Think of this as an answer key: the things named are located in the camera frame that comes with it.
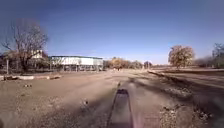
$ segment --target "dirt ground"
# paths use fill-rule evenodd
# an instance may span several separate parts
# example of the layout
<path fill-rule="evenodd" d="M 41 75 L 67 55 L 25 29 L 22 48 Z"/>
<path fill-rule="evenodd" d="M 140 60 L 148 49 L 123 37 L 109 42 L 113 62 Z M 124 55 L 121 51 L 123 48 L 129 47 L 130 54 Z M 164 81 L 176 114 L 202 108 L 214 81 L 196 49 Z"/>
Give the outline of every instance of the dirt ground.
<path fill-rule="evenodd" d="M 0 81 L 2 127 L 107 127 L 119 83 L 129 88 L 133 123 L 137 123 L 134 126 L 138 128 L 224 126 L 222 116 L 218 118 L 215 111 L 205 111 L 199 104 L 194 104 L 201 99 L 192 101 L 197 99 L 196 90 L 185 83 L 179 86 L 179 83 L 145 70 L 121 70 L 68 73 L 55 80 Z M 204 93 L 199 94 L 202 99 L 207 98 L 203 97 Z M 213 96 L 217 102 L 222 100 L 221 92 Z M 123 110 L 125 105 L 118 106 Z"/>

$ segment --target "building wall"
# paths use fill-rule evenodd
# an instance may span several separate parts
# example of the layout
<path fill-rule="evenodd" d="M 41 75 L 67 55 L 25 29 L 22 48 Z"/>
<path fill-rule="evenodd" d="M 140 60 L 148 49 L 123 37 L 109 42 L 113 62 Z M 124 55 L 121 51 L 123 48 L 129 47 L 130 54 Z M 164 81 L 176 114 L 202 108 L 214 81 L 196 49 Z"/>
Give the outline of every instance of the building wall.
<path fill-rule="evenodd" d="M 103 65 L 103 59 L 87 57 L 52 57 L 53 64 L 62 65 Z"/>

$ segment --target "roof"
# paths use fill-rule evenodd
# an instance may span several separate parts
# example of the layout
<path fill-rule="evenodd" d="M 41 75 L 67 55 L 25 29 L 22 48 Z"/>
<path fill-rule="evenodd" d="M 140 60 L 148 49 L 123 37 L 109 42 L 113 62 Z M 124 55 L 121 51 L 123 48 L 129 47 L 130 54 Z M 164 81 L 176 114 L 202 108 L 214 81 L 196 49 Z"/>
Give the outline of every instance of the roof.
<path fill-rule="evenodd" d="M 89 56 L 49 56 L 49 57 L 77 57 L 77 58 L 103 59 L 103 58 L 99 58 L 99 57 L 89 57 Z"/>

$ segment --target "sandy ground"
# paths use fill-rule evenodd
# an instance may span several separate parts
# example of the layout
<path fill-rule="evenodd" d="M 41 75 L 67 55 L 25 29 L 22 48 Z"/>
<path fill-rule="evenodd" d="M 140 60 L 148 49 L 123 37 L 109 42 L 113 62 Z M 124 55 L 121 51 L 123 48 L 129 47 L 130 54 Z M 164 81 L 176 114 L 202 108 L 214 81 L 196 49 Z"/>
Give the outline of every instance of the sandy ground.
<path fill-rule="evenodd" d="M 143 70 L 65 74 L 55 80 L 0 81 L 0 120 L 4 128 L 107 127 L 118 83 L 130 92 L 134 126 L 210 127 L 206 114 L 184 101 L 191 96 L 189 90 Z M 127 105 L 118 106 L 123 110 Z"/>

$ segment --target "blue sky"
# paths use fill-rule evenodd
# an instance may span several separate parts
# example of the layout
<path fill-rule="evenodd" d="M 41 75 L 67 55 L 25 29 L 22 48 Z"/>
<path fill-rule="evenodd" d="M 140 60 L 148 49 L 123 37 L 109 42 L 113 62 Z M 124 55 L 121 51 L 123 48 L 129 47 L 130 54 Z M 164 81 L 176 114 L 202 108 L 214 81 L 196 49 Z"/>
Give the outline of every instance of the blue sky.
<path fill-rule="evenodd" d="M 170 47 L 196 57 L 224 43 L 223 0 L 0 0 L 1 26 L 37 20 L 49 55 L 113 56 L 167 64 Z"/>

